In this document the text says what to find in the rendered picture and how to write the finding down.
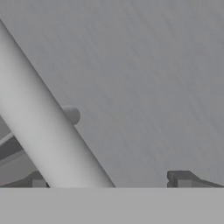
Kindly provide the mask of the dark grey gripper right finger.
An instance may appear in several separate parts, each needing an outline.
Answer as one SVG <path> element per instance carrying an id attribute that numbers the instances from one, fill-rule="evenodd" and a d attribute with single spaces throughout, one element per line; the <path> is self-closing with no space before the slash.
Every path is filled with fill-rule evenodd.
<path id="1" fill-rule="evenodd" d="M 199 178 L 191 171 L 168 171 L 168 187 L 221 187 L 221 185 Z"/>

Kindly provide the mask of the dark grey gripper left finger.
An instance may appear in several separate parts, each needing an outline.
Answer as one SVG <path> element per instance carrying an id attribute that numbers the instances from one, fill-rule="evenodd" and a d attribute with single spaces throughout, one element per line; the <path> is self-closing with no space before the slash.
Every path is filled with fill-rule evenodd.
<path id="1" fill-rule="evenodd" d="M 26 175 L 20 175 L 0 181 L 0 187 L 48 187 L 39 171 L 33 171 Z"/>

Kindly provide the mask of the grey steel fridge door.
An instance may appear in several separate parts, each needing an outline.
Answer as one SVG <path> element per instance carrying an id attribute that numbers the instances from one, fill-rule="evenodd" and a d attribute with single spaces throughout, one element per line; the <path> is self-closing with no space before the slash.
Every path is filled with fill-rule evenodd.
<path id="1" fill-rule="evenodd" d="M 116 186 L 224 185 L 224 0 L 0 0 L 0 19 Z"/>

